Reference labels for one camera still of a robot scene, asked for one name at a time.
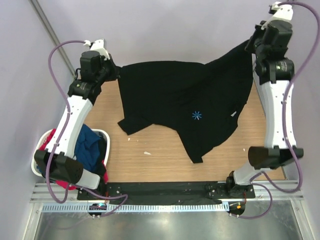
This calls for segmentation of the black t shirt blue logo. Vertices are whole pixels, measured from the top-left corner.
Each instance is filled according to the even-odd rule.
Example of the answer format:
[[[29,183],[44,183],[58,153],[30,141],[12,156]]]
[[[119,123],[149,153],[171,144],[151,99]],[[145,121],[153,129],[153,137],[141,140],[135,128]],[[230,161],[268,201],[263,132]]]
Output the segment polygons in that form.
[[[119,70],[124,118],[118,125],[128,135],[151,125],[175,130],[190,160],[225,142],[238,127],[252,85],[252,56],[243,42],[206,64],[148,61]]]

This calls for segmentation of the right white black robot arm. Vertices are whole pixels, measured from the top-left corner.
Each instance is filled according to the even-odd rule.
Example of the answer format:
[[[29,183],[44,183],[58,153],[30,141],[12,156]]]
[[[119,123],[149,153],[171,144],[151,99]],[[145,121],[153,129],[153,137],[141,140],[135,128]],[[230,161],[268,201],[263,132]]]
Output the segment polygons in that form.
[[[304,150],[296,146],[292,124],[295,67],[285,57],[292,33],[287,21],[262,21],[245,47],[255,57],[253,80],[266,118],[266,135],[264,145],[251,146],[248,162],[227,177],[225,192],[231,198],[251,191],[251,182],[261,172],[287,166],[304,155]]]

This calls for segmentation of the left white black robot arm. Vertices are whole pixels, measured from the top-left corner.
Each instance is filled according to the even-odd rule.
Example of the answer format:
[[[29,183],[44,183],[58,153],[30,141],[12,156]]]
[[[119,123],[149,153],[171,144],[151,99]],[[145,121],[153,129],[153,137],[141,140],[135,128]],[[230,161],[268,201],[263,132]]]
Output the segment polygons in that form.
[[[88,188],[95,200],[106,194],[102,177],[84,169],[74,160],[76,141],[83,123],[102,91],[102,85],[118,76],[108,51],[91,47],[80,57],[80,79],[69,86],[67,104],[58,127],[44,150],[36,150],[34,160],[44,177]]]

